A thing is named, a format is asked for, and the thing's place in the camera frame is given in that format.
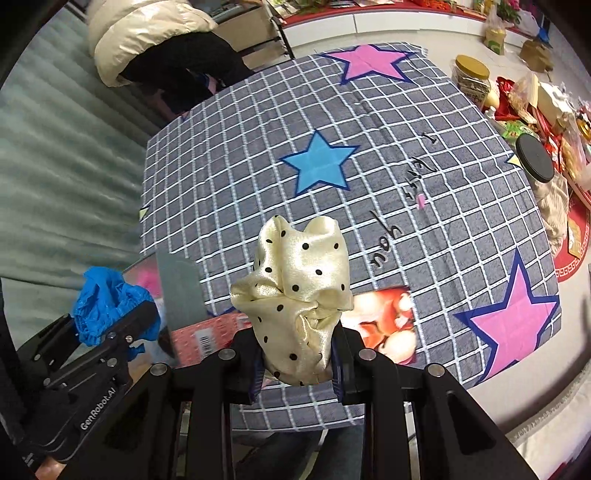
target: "curtain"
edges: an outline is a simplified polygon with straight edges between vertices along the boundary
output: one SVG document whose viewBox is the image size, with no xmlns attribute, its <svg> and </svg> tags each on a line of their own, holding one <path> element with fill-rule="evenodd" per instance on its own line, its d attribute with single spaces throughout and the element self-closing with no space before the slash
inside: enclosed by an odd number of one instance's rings
<svg viewBox="0 0 591 480">
<path fill-rule="evenodd" d="M 0 89 L 0 277 L 15 343 L 70 311 L 91 265 L 138 259 L 148 139 L 163 120 L 103 85 L 66 9 Z"/>
</svg>

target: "small bottle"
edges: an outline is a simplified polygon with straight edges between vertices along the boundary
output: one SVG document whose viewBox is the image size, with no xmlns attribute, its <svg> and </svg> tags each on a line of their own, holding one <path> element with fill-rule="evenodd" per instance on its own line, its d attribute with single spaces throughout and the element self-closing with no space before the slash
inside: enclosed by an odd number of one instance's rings
<svg viewBox="0 0 591 480">
<path fill-rule="evenodd" d="M 484 114 L 488 118 L 488 121 L 492 124 L 493 128 L 502 135 L 505 133 L 505 127 L 495 120 L 496 108 L 491 106 Z"/>
</svg>

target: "gray plaid tablecloth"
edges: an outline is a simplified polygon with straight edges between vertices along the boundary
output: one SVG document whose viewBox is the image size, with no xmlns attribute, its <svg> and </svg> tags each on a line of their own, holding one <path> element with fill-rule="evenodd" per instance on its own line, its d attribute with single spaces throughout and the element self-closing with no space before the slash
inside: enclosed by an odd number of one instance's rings
<svg viewBox="0 0 591 480">
<path fill-rule="evenodd" d="M 410 286 L 414 365 L 442 363 L 469 388 L 491 349 L 454 313 L 502 301 L 516 249 L 534 294 L 557 294 L 553 260 L 525 174 L 506 163 L 512 151 L 487 120 L 423 49 L 380 48 L 415 52 L 398 64 L 413 83 L 370 75 L 341 85 L 341 62 L 304 57 L 224 90 L 151 139 L 142 253 L 158 246 L 194 259 L 207 308 L 221 314 L 267 219 L 283 215 L 303 229 L 329 215 L 347 242 L 353 293 Z M 279 159 L 305 150 L 315 130 L 331 145 L 360 145 L 342 165 L 349 190 L 319 184 L 295 195 L 297 172 Z M 423 210 L 404 193 L 413 158 L 430 168 L 421 171 Z M 402 232 L 387 253 L 382 224 Z M 387 259 L 375 264 L 378 252 Z M 560 308 L 540 345 L 559 328 Z M 329 383 L 278 383 L 236 407 L 232 424 L 302 430 L 362 418 L 363 407 L 342 407 Z"/>
</svg>

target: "plastic jar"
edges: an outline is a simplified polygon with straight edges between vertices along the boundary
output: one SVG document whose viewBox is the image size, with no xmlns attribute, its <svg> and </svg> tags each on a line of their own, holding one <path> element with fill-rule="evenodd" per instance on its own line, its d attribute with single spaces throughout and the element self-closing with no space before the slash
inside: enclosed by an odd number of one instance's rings
<svg viewBox="0 0 591 480">
<path fill-rule="evenodd" d="M 490 74 L 486 65 L 467 55 L 458 55 L 452 63 L 453 83 L 481 110 L 491 91 Z"/>
</svg>

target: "yellow lid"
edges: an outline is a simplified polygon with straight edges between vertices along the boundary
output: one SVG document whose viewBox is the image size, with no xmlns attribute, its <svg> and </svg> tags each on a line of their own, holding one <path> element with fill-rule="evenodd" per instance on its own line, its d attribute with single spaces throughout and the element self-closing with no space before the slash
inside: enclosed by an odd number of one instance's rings
<svg viewBox="0 0 591 480">
<path fill-rule="evenodd" d="M 488 80 L 491 74 L 486 65 L 468 55 L 458 55 L 456 57 L 456 66 L 464 73 L 480 80 Z"/>
</svg>

